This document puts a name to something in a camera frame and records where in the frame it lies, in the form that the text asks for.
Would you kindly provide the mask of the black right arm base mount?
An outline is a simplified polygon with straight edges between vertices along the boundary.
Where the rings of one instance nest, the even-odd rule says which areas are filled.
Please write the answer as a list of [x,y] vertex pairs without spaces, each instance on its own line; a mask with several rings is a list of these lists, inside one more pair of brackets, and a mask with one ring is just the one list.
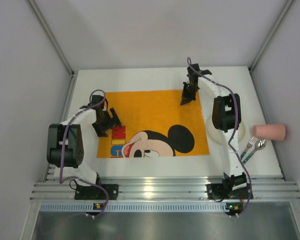
[[211,183],[206,186],[207,196],[209,200],[222,202],[223,200],[247,200],[251,190],[250,184],[244,188],[237,190],[228,190],[221,183]]

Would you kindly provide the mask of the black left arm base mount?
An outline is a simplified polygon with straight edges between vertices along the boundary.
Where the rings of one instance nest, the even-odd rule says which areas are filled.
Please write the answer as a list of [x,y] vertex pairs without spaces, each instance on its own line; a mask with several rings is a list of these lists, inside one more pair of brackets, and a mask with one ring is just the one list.
[[[108,193],[109,200],[116,200],[119,194],[118,184],[102,184],[101,187]],[[75,200],[106,200],[106,193],[95,186],[77,185],[75,189]]]

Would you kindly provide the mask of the orange cartoon mouse placemat cloth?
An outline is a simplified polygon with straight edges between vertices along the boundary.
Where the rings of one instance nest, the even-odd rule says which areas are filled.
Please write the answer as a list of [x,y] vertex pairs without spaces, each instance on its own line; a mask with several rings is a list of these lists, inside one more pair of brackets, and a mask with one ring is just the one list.
[[98,158],[209,155],[200,99],[181,105],[181,90],[107,92],[121,121],[99,139]]

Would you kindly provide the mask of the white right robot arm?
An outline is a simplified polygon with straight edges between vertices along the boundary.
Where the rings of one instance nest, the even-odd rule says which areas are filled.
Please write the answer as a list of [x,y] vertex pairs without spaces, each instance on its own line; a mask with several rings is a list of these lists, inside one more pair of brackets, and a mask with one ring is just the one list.
[[188,63],[188,82],[183,83],[181,105],[196,100],[199,90],[213,100],[211,121],[221,137],[224,150],[225,170],[222,185],[227,193],[245,188],[247,175],[239,156],[238,130],[242,120],[240,96],[229,87],[212,80],[210,70],[201,70],[197,63]]

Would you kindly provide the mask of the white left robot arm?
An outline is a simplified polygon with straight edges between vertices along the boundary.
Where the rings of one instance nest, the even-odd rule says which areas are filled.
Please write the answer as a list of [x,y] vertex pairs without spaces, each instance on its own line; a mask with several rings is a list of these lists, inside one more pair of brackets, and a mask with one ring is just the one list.
[[97,137],[107,137],[107,131],[120,127],[121,121],[112,107],[108,109],[106,95],[93,95],[69,119],[53,123],[48,128],[46,159],[59,169],[59,183],[67,180],[80,181],[88,186],[100,186],[97,172],[85,163],[83,131],[92,127]]

